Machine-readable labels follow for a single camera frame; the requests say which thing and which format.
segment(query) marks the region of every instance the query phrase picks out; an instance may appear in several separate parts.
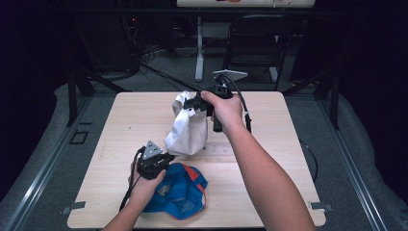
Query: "chair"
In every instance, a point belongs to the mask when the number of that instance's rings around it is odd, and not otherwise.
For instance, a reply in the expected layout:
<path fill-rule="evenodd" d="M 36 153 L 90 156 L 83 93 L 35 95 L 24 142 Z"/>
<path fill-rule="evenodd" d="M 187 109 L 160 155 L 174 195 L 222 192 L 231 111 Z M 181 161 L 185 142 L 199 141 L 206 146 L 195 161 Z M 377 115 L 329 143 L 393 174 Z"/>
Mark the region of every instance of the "chair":
<path fill-rule="evenodd" d="M 248 14 L 235 19 L 229 28 L 223 68 L 276 67 L 277 90 L 283 62 L 296 23 L 288 15 Z"/>

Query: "human hand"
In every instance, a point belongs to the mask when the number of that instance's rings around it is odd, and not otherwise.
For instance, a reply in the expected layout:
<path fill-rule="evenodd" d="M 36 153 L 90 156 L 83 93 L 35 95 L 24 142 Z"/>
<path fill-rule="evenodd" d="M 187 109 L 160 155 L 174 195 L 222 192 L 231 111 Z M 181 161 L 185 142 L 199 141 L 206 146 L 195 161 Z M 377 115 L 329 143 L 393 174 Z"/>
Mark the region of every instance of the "human hand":
<path fill-rule="evenodd" d="M 139 206 L 141 205 L 143 208 L 147 205 L 147 203 L 150 201 L 150 199 L 153 196 L 153 193 L 156 189 L 156 187 L 163 181 L 166 175 L 166 171 L 162 170 L 160 174 L 156 177 L 156 179 L 152 180 L 147 180 L 143 177 L 140 176 L 140 174 L 136 171 L 138 164 L 131 164 L 131 172 L 132 172 L 132 167 L 134 167 L 134 174 L 133 174 L 133 182 L 132 185 L 135 185 L 135 187 L 132 189 L 130 198 L 129 198 L 129 204 L 132 203 L 137 203 Z"/>
<path fill-rule="evenodd" d="M 232 98 L 222 99 L 215 94 L 203 90 L 201 97 L 214 106 L 217 119 L 222 124 L 222 131 L 227 133 L 236 126 L 244 126 L 242 122 L 242 102 L 236 94 Z"/>

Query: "white fabric bag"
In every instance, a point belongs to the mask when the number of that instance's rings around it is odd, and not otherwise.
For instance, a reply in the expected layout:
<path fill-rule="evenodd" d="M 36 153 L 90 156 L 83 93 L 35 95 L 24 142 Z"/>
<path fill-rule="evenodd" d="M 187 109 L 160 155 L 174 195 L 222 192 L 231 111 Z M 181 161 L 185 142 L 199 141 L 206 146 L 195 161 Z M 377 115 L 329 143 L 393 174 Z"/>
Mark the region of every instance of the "white fabric bag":
<path fill-rule="evenodd" d="M 184 103 L 191 98 L 194 96 L 183 91 L 172 104 L 176 118 L 165 139 L 167 152 L 171 155 L 194 155 L 203 149 L 207 142 L 207 111 L 183 109 Z"/>

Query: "human arm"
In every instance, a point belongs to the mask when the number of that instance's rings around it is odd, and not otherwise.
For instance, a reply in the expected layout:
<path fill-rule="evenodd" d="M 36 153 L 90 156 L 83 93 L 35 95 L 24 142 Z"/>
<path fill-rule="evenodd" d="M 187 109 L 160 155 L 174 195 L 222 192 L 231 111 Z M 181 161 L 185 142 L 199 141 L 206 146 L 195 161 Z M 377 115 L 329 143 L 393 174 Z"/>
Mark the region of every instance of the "human arm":
<path fill-rule="evenodd" d="M 234 150 L 246 190 L 267 230 L 316 230 L 306 205 L 286 171 L 246 130 L 237 95 L 221 99 L 202 91 L 215 107 L 222 130 Z"/>
<path fill-rule="evenodd" d="M 134 184 L 128 203 L 123 209 L 105 226 L 103 230 L 132 230 L 138 220 L 139 215 L 150 201 L 156 187 L 165 178 L 166 171 L 162 170 L 156 179 L 146 180 L 141 177 L 137 171 L 134 173 Z"/>

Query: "white desk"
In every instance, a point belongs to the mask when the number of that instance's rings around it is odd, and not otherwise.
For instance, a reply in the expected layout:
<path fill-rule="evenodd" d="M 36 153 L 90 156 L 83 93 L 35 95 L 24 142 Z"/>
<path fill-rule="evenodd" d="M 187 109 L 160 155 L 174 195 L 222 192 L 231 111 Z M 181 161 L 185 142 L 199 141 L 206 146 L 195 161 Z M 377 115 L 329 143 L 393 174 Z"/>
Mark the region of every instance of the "white desk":
<path fill-rule="evenodd" d="M 177 0 L 178 7 L 185 8 L 313 8 L 315 0 L 241 0 L 240 2 L 217 0 Z M 197 21 L 197 64 L 195 81 L 203 80 L 204 54 L 202 49 L 202 22 Z"/>
<path fill-rule="evenodd" d="M 86 201 L 85 208 L 71 211 L 67 222 L 70 228 L 102 228 L 117 214 L 136 151 L 149 140 L 166 151 L 164 139 L 174 121 L 171 103 L 177 94 L 126 92 L 117 95 L 75 200 Z M 243 97 L 251 114 L 255 138 L 289 173 L 308 208 L 309 202 L 319 202 L 282 94 L 243 92 Z M 263 227 L 246 192 L 231 146 L 222 133 L 212 131 L 212 125 L 210 121 L 205 150 L 175 159 L 175 162 L 197 167 L 208 180 L 206 208 L 185 220 L 175 220 L 166 213 L 142 214 L 136 227 Z M 309 208 L 309 212 L 316 226 L 325 223 L 322 211 Z"/>

